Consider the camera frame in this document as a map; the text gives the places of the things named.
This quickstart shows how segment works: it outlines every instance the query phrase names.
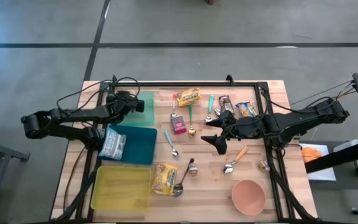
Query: silver spoon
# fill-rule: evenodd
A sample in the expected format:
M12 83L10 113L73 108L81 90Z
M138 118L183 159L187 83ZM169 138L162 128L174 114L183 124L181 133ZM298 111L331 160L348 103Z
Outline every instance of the silver spoon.
M177 95L174 94L174 95L173 95L173 111L172 111L172 114L171 114L171 118L176 118L176 117L177 117L177 114L176 114L176 112L175 112L176 98L177 98Z
M179 195L181 195L181 193L183 192L183 185L181 184L183 182L183 180L186 177L187 172L189 171L190 168L190 164L194 162L194 159L191 158L189 164L187 165L187 170L185 172L185 175L183 175L183 178L181 179L181 182L179 184L175 184L175 186L173 187L173 196L177 197Z
M241 152L236 156L236 158L229 164L224 165L223 172L224 174L230 174L233 171L233 165L248 151L248 146L245 146Z
M167 137L169 145L171 145L171 147L172 147L172 155L175 157L179 156L179 152L173 148L173 144L172 144L171 138L169 136L168 130L165 130L165 137Z
M214 95L209 96L209 107L208 107L208 116L205 118L205 122L212 121L211 118L211 111L212 111L212 105L214 104Z

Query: pink bowl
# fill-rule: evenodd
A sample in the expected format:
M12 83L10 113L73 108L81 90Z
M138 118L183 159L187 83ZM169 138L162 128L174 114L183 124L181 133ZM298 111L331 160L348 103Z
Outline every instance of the pink bowl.
M238 181L231 192L233 204L244 215L257 215L265 207L264 190L252 180Z

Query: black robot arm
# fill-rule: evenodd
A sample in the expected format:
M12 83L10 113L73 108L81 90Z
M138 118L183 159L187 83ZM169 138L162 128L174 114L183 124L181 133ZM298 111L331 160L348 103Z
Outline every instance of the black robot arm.
M128 91L110 93L106 104L90 110L61 110L55 108L50 111L38 111L23 116L25 135L30 139L42 139L46 136L56 136L69 140L79 139L86 147L101 146L104 141L104 130L93 127L73 128L62 125L66 122L93 121L99 124L118 124L131 111L143 112L144 101Z
M272 147L281 148L291 139L319 124L339 124L345 121L349 113L338 101L332 98L317 105L288 113L262 114L256 118L236 119L230 111L225 111L207 125L222 128L220 136L202 136L206 142L214 145L219 154L226 153L226 139L267 138Z

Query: yellow plastic bin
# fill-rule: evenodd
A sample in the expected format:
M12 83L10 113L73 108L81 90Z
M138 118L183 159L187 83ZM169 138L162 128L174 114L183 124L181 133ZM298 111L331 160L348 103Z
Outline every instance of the yellow plastic bin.
M147 210L150 181L149 168L101 166L96 174L91 208Z

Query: gray floor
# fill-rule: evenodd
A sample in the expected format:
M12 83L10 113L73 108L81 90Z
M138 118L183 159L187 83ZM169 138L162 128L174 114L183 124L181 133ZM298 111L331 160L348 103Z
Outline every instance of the gray floor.
M0 0L0 43L92 43L103 2ZM101 42L358 42L358 0L216 0L214 6L203 0L113 0ZM9 167L0 222L48 219L67 141L26 139L20 117L53 108L57 98L79 90L90 52L0 49L0 144L31 153L28 163ZM222 80L227 74L237 80L280 79L295 102L350 80L354 72L358 48L99 49L91 80L113 74L138 80ZM74 96L63 104L72 108L77 101ZM358 96L341 103L349 119L319 126L313 139L358 139ZM357 192L313 193L321 218L358 222L347 215L358 207L351 200Z

